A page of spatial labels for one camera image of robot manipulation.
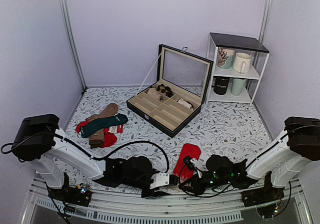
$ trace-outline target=black cup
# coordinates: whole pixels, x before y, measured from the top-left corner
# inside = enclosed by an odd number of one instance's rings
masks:
[[[227,92],[229,77],[216,77],[213,91],[218,95],[224,95]]]

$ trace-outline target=black box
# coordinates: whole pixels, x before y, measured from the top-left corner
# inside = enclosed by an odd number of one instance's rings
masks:
[[[134,113],[170,137],[177,135],[201,110],[210,81],[213,62],[166,45],[159,45],[157,82],[142,90],[126,104]],[[157,100],[150,88],[169,86],[173,95]],[[187,108],[181,99],[191,104]]]

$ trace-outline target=wall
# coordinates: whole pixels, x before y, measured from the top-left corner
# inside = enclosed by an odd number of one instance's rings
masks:
[[[205,56],[209,32],[257,38],[264,1],[67,0],[88,86],[141,84],[159,44]]]
[[[264,45],[270,50],[255,103],[275,138],[290,116],[320,118],[320,0],[273,0]],[[320,163],[299,175],[320,223]]]
[[[23,118],[46,113],[64,127],[81,96],[59,0],[0,0],[0,140],[12,142]],[[34,171],[0,156],[0,223],[19,223]]]

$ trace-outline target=shelf board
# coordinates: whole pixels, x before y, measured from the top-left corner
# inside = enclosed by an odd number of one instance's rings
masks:
[[[229,83],[226,94],[218,95],[214,92],[213,87],[210,92],[209,101],[218,101],[218,102],[235,102],[235,103],[250,103],[251,98],[247,92],[247,89],[244,87],[239,96],[231,94],[232,83]]]
[[[269,50],[255,38],[220,33],[210,33],[210,38],[217,47],[269,53]]]
[[[243,79],[252,79],[252,80],[258,80],[260,78],[260,75],[256,71],[256,69],[250,65],[249,72],[247,73],[240,73],[238,71],[235,71],[232,67],[229,69],[221,69],[217,65],[215,66],[215,73],[214,76],[224,76],[224,77],[232,77],[232,78],[243,78]]]

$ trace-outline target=cup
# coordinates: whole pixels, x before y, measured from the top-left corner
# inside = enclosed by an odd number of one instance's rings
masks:
[[[250,69],[251,56],[246,53],[236,53],[232,68],[240,73],[246,73]]]
[[[239,96],[245,86],[246,81],[247,79],[234,78],[232,80],[231,93],[235,96]]]
[[[229,77],[216,77],[213,91],[218,95],[224,95],[227,92]]]
[[[219,48],[218,50],[218,67],[229,69],[234,57],[235,50]]]

